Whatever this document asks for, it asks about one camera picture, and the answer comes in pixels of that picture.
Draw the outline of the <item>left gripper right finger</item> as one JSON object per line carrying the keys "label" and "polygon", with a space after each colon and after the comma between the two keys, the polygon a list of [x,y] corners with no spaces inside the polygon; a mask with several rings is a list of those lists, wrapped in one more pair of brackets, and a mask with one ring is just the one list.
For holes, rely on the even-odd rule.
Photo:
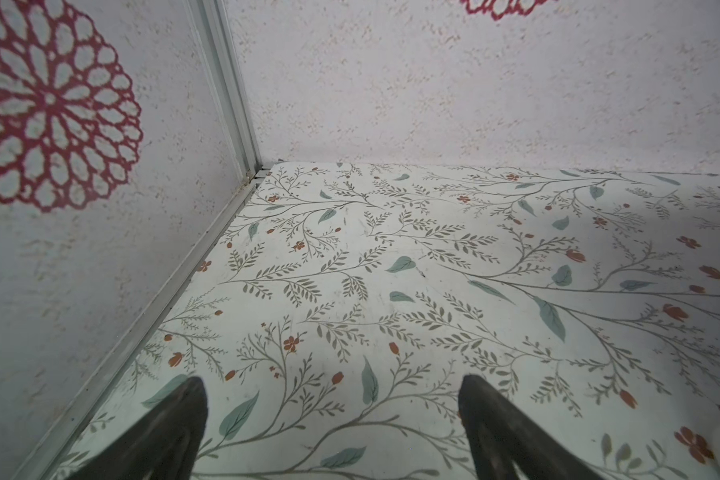
{"label": "left gripper right finger", "polygon": [[463,377],[458,407],[478,479],[598,477],[484,378]]}

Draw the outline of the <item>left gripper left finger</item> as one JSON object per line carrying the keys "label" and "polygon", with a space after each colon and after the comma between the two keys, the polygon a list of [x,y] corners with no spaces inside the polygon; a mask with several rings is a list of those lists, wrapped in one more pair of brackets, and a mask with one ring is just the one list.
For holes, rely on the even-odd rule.
{"label": "left gripper left finger", "polygon": [[203,381],[190,377],[71,477],[188,479],[207,418],[208,400]]}

